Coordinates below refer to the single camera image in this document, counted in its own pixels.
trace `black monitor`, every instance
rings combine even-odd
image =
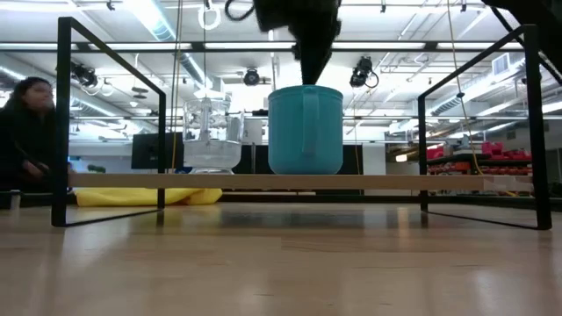
[[[184,167],[184,139],[176,135],[176,161],[174,168]],[[166,133],[166,168],[172,168],[174,153],[174,133]],[[133,157],[131,169],[158,169],[158,134],[138,134],[133,136]]]

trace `hardwood floor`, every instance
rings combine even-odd
[[[439,212],[531,223],[472,205]],[[75,210],[73,216],[128,210]],[[417,205],[221,204],[58,229],[0,211],[2,315],[560,315],[554,229]]]

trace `teal mug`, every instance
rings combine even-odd
[[[278,175],[333,175],[343,161],[343,95],[302,85],[269,96],[269,163]]]

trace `mug handle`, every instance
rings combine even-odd
[[[303,141],[302,153],[314,155],[316,140],[318,138],[318,119],[320,99],[318,92],[313,88],[305,88],[303,96]]]

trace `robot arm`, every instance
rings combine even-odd
[[[342,22],[337,12],[342,0],[254,0],[252,8],[240,17],[230,14],[227,0],[225,13],[233,21],[242,21],[256,11],[262,32],[288,26],[295,37],[293,54],[300,61],[303,84],[316,84],[330,57],[332,43],[340,34]]]

